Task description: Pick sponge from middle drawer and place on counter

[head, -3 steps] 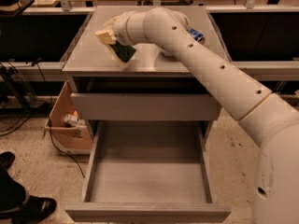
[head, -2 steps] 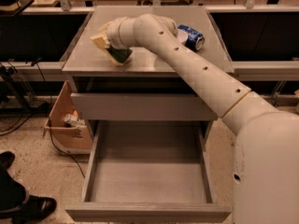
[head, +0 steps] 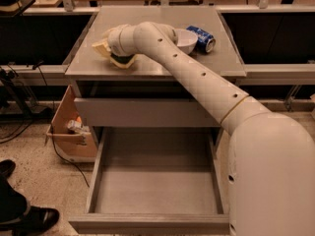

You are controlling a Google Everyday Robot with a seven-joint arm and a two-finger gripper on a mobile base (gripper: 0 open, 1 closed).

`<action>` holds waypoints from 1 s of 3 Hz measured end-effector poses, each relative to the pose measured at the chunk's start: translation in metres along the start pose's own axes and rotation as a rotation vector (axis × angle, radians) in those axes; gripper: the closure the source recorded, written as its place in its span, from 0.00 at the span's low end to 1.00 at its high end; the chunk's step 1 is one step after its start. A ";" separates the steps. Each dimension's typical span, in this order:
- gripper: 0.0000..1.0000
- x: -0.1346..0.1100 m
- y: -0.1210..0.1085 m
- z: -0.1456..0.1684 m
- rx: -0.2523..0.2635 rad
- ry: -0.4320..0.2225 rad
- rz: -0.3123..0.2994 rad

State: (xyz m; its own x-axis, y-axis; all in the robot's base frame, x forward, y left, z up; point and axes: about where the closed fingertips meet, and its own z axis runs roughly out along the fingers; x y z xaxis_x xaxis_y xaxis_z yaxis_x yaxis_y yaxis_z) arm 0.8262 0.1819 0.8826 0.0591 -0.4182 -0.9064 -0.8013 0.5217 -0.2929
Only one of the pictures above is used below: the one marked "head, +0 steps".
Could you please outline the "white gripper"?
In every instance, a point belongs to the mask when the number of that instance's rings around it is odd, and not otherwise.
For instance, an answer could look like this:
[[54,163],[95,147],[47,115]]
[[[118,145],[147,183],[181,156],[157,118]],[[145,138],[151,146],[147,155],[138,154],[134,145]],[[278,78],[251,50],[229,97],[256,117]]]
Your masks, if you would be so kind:
[[104,39],[93,44],[93,49],[102,57],[109,58],[110,61],[120,69],[128,69],[136,60],[136,56],[126,65],[118,64],[111,58],[111,52],[117,56],[130,56],[137,53],[134,43],[135,26],[120,25],[108,29],[104,34]]

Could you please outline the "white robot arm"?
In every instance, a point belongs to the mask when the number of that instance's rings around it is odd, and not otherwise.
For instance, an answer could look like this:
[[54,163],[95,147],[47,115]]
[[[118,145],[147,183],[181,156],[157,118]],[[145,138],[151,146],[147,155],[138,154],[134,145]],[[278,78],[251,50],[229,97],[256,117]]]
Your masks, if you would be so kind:
[[120,68],[137,54],[160,63],[229,133],[232,236],[315,236],[315,142],[294,119],[275,113],[177,46],[169,25],[109,29],[93,48]]

